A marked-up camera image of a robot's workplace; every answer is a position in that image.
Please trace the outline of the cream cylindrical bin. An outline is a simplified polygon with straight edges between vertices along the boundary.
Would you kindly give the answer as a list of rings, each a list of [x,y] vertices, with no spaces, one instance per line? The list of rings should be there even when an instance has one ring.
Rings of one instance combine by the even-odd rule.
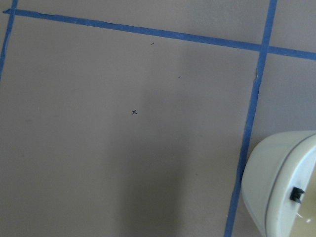
[[[245,206],[264,237],[316,235],[316,133],[271,135],[251,152],[241,183]]]

